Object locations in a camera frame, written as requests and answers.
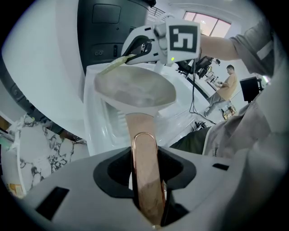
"man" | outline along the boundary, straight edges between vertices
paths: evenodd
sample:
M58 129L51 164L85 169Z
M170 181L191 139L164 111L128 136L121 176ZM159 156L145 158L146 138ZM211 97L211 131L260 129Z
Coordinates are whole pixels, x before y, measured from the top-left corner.
M278 81L282 79L280 88L288 84L287 76L281 75L288 72L287 55L267 20L260 21L244 35L229 39L201 36L200 45L204 55L221 60L242 59L250 73L276 76ZM232 158L237 151L251 148L257 140L270 135L272 129L276 130L277 125L273 123L278 124L279 129L287 128L288 118L272 113L278 111L281 105L277 102L285 104L286 101L278 94L268 96L270 91L272 88L262 91L238 115L210 128L191 132L171 147L196 154Z
M210 103L208 111L204 112L205 117L212 113L214 108L225 101L228 101L236 89L237 86L237 76L235 74L235 69L232 65L227 66L227 72L229 77L225 80L225 82L218 82L220 89L216 91L214 95L209 97L207 101Z

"person's arm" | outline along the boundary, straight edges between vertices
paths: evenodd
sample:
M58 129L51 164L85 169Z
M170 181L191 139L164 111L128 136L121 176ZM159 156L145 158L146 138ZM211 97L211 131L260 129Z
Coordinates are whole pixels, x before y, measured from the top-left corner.
M201 35L200 47L203 55L221 60L240 59L230 39Z
M228 78L228 81L226 83L223 83L223 82L218 82L219 84L221 84L221 88L230 88L233 83L234 83L234 80L235 80L235 75L230 75L229 78Z

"table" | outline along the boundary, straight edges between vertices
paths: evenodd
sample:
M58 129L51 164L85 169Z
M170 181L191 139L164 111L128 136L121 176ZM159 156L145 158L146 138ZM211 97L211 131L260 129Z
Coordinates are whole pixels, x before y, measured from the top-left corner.
M193 75L188 74L188 79L190 79L190 82L192 83ZM199 76L197 74L195 76L195 84L196 84L195 87L197 88L197 90L199 90L200 93L202 93L202 95L205 98L209 98L210 96L215 94L217 90L214 84L206 82L205 80L203 80L203 78L199 79Z

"black panel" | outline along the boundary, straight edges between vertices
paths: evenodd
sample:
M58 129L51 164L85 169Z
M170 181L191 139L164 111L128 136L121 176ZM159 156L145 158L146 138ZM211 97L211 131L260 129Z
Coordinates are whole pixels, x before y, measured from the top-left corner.
M182 218L188 213L189 211L186 208L178 203L175 203L172 196L172 191L167 191L167 200L164 207L161 226L167 226L173 222L176 222L178 219Z
M219 169L224 170L224 171L227 171L229 168L228 165L224 165L224 164L214 164L213 167L219 168Z
M134 29L135 29L134 27L131 27L131 28L130 28L130 33L131 33Z
M153 7L154 5L156 5L157 1L156 0L143 0L144 2L147 2L149 4L150 7Z
M85 73L88 65L121 56L122 44L132 28L146 24L150 4L154 1L79 0L77 34Z
M119 22L121 7L118 5L96 4L93 6L93 23L113 23Z
M121 56L122 43L97 44L92 46L90 60L92 62L110 62L113 57Z
M251 102L259 94L257 77L251 77L240 81L244 101Z
M38 206L36 211L51 220L68 192L68 189L56 187Z
M11 88L11 94L16 102L24 97L22 91L20 91L16 84L14 84L14 86Z
M185 188L196 176L195 165L161 147L158 148L158 164L161 181L168 190ZM132 169L131 148L99 163L93 172L98 187L115 198L134 198L128 188Z

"white sink basin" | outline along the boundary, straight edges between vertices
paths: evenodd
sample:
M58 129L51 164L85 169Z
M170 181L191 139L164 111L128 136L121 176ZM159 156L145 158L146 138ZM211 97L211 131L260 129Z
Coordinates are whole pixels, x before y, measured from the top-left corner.
M100 99L94 91L93 79L96 73L103 70L106 65L88 66L85 78L84 124L91 156L131 145L125 114ZM137 64L134 66L153 70L155 65ZM161 75L174 85L177 92L176 102L160 110L154 118L157 143L159 146L165 146L190 125L194 116L189 112L192 85L170 67L165 66ZM205 98L195 89L195 108L201 111L208 105Z

